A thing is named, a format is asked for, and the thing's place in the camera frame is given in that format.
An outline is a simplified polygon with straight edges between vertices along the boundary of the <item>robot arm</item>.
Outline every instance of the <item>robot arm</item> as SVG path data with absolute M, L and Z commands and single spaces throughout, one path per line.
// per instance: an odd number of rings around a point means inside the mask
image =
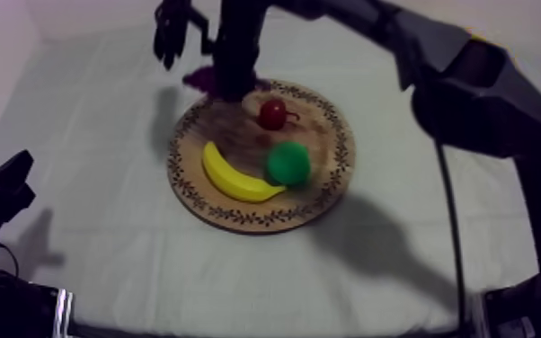
M 213 53 L 217 89 L 227 101 L 238 102 L 254 88 L 258 42 L 271 5 L 307 20 L 332 17 L 393 52 L 401 88 L 415 86 L 413 113 L 432 137 L 489 156 L 513 157 L 541 271 L 541 93 L 504 49 L 377 0 L 223 0 L 217 41 L 208 41 L 204 30 L 202 51 Z M 157 35 L 165 41 L 156 38 L 155 52 L 169 68 L 182 52 L 185 18 L 194 20 L 190 0 L 164 0 L 163 7 Z M 198 21 L 198 27 L 205 26 L 205 18 Z M 176 22 L 180 29 L 173 28 Z M 170 52 L 164 55 L 163 46 Z

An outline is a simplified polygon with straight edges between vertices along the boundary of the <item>white fabric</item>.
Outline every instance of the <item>white fabric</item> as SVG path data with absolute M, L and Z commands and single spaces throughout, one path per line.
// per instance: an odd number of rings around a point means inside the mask
M 0 120 L 0 164 L 28 148 L 38 197 L 0 232 L 22 277 L 76 293 L 78 319 L 216 336 L 399 334 L 457 319 L 452 244 L 430 139 L 392 56 L 329 20 L 270 18 L 260 76 L 331 100 L 357 142 L 343 201 L 308 227 L 238 236 L 193 217 L 166 178 L 165 142 L 210 63 L 191 31 L 166 73 L 153 27 L 45 46 Z M 523 67 L 541 88 L 541 76 Z M 449 149 L 468 293 L 537 272 L 512 162 Z M 10 259 L 0 251 L 0 266 Z

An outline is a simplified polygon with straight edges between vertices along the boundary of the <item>toy fruit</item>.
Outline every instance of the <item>toy fruit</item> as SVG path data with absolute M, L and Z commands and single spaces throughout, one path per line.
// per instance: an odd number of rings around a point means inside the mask
M 280 184 L 305 183 L 311 170 L 308 150 L 297 142 L 279 143 L 270 150 L 266 170 Z
M 263 202 L 286 190 L 285 186 L 272 186 L 264 180 L 239 173 L 211 141 L 203 148 L 203 167 L 214 186 L 236 200 Z
M 260 108 L 258 124 L 263 129 L 280 130 L 285 126 L 288 115 L 293 115 L 300 120 L 299 115 L 287 111 L 285 103 L 282 100 L 268 100 Z

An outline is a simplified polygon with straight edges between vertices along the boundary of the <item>robotic manipulator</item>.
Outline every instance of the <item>robotic manipulator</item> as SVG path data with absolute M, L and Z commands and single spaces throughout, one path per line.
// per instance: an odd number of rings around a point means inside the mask
M 306 20 L 331 17 L 391 51 L 401 89 L 415 88 L 413 114 L 433 138 L 488 156 L 512 157 L 541 271 L 541 93 L 506 50 L 457 26 L 378 0 L 223 0 L 212 41 L 207 19 L 191 0 L 164 0 L 155 11 L 154 53 L 170 69 L 193 23 L 201 30 L 201 53 L 214 60 L 215 92 L 239 102 L 258 81 L 254 65 L 271 5 Z
M 187 26 L 193 23 L 202 33 L 202 54 L 211 54 L 214 60 L 214 93 L 240 102 L 258 83 L 254 65 L 271 5 L 305 20 L 331 17 L 391 51 L 401 89 L 414 87 L 415 118 L 439 143 L 513 159 L 526 198 L 539 274 L 516 287 L 486 294 L 491 296 L 485 298 L 483 316 L 489 323 L 485 329 L 490 336 L 506 337 L 500 325 L 523 317 L 530 318 L 535 328 L 534 335 L 526 336 L 541 337 L 541 93 L 519 73 L 504 49 L 457 26 L 378 0 L 222 0 L 215 41 L 208 37 L 208 20 L 191 0 L 164 0 L 155 11 L 154 53 L 170 69 L 182 54 Z M 23 151 L 0 167 L 0 227 L 35 198 L 25 183 L 32 162 Z M 72 297 L 65 290 L 0 272 L 0 337 L 67 336 Z

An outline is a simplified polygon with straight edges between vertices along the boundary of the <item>purple object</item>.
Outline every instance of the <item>purple object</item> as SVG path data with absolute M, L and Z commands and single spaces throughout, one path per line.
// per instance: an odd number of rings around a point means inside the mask
M 208 95 L 211 98 L 217 98 L 220 95 L 216 87 L 216 75 L 214 73 L 213 66 L 205 66 L 191 74 L 188 74 L 182 78 L 182 82 L 198 91 Z M 262 89 L 263 91 L 269 91 L 271 86 L 263 80 L 256 80 L 256 87 Z

